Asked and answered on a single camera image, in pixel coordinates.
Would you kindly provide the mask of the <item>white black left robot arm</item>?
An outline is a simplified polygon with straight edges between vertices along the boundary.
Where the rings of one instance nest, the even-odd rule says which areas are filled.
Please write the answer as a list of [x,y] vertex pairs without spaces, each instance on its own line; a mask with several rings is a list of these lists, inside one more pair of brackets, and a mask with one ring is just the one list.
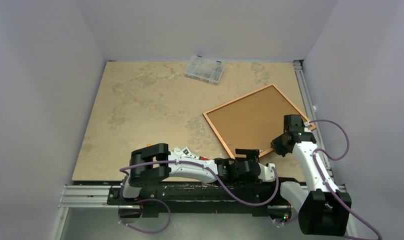
[[202,183],[261,183],[276,176],[273,165],[259,163],[259,151],[239,149],[244,157],[207,159],[194,155],[187,147],[169,150],[166,143],[158,143],[134,150],[130,170],[124,168],[125,182],[119,197],[126,204],[137,202],[143,187],[155,185],[169,177],[193,179]]

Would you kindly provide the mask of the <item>red wooden photo frame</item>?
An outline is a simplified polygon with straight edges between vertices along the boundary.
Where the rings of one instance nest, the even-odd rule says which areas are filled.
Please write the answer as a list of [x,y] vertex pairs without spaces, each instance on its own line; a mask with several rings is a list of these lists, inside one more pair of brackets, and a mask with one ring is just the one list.
[[203,113],[205,120],[231,158],[236,149],[258,149],[263,157],[271,152],[271,141],[284,132],[284,116],[310,119],[276,85],[228,101]]

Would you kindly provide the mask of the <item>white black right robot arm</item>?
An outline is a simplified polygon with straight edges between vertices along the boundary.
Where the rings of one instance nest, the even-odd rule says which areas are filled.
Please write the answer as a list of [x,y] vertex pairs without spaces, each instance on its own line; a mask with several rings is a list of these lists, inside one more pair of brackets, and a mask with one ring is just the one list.
[[271,141],[271,147],[280,156],[296,157],[307,186],[283,182],[270,190],[271,199],[278,204],[286,200],[293,206],[302,233],[342,237],[349,220],[344,205],[351,206],[351,197],[341,192],[328,174],[317,141],[300,115],[284,116],[283,133]]

